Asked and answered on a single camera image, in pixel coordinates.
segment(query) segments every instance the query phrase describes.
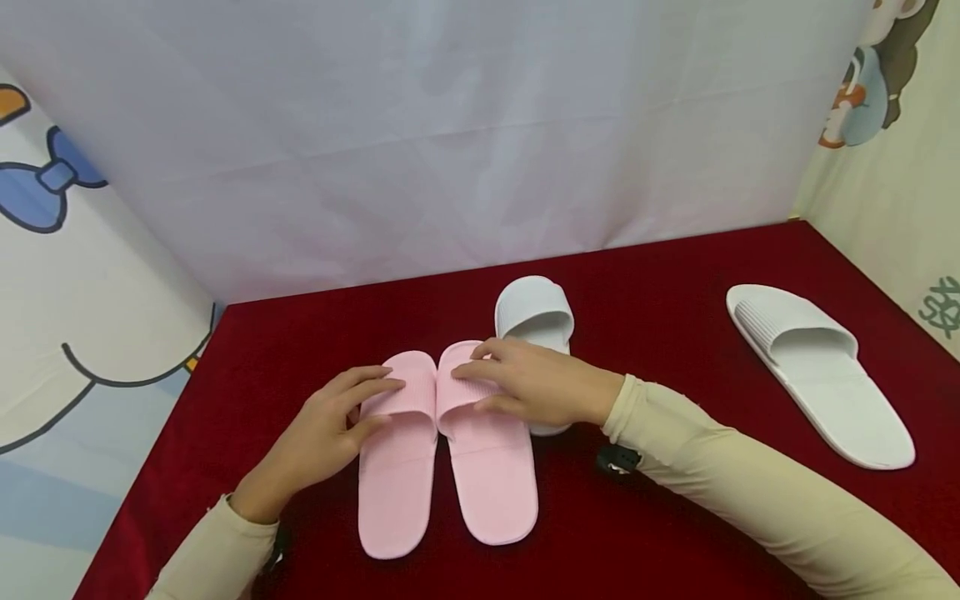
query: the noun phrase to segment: person's left hand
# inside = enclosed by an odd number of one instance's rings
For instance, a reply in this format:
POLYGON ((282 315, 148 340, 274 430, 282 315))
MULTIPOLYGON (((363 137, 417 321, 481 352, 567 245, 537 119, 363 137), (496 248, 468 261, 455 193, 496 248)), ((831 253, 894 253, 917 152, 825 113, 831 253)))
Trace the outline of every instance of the person's left hand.
POLYGON ((267 456, 240 482, 230 498, 234 512, 252 522, 275 522, 293 494, 350 464, 390 418, 370 417, 347 428, 348 414, 364 400, 404 386, 399 379, 385 378, 389 373, 387 367, 356 367, 308 398, 267 456))

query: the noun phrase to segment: cartoon character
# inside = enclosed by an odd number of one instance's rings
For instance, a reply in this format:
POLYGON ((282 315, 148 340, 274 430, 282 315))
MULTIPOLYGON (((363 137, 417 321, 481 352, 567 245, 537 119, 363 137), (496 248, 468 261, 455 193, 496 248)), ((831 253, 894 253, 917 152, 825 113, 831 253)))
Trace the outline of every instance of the cartoon character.
POLYGON ((0 453, 95 386, 192 369, 212 326, 206 292, 11 84, 0 84, 0 289, 0 453))
POLYGON ((863 144, 900 118, 917 67, 917 41, 939 0, 875 0, 820 136, 825 148, 863 144))

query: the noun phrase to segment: long sleeve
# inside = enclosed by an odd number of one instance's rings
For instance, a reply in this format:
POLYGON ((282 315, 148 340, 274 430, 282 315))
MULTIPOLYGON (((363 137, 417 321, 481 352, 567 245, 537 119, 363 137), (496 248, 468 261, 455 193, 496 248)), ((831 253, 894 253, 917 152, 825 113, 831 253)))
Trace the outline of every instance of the long sleeve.
POLYGON ((221 498, 160 571, 147 600, 237 600, 270 558, 276 528, 244 520, 221 498))
POLYGON ((896 525, 669 388, 627 375, 603 431, 641 455, 643 474, 750 536, 828 598, 960 598, 896 525))

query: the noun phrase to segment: pink slipper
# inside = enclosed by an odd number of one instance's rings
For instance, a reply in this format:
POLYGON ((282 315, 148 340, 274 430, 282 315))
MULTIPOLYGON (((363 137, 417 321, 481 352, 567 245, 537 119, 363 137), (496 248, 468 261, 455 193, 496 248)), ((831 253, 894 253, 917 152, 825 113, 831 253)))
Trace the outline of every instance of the pink slipper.
POLYGON ((391 422, 360 451, 357 527, 363 549, 375 559, 410 553, 426 533, 437 451, 436 373, 428 354, 402 352, 384 363, 402 390, 374 396, 361 418, 390 415, 391 422))
POLYGON ((462 381, 450 372, 470 360, 479 342, 459 342, 440 357, 437 424, 447 436, 460 511, 475 538, 489 545, 523 540, 537 522, 537 478, 523 421, 480 413, 473 405, 497 394, 489 381, 462 381))

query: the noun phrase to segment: red velvet surface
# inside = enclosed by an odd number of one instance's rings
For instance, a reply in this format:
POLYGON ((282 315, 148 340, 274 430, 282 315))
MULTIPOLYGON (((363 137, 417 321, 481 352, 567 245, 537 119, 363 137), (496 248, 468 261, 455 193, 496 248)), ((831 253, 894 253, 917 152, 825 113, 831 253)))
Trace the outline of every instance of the red velvet surface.
MULTIPOLYGON (((77 597, 142 597, 311 392, 354 365, 413 348, 437 358, 452 342, 492 335, 497 294, 528 274, 565 288, 576 355, 682 391, 871 504, 960 579, 960 365, 811 227, 791 223, 230 307, 77 597), (827 447, 734 329, 724 295, 744 282, 805 296, 858 336, 861 361, 913 434, 914 466, 865 470, 827 447)), ((719 518, 640 475, 625 484, 601 475, 593 459, 603 442, 588 426, 535 441, 540 519, 505 547, 470 536, 442 445, 429 528, 392 562, 360 547, 351 466, 288 508, 294 546, 258 593, 810 595, 719 518)))

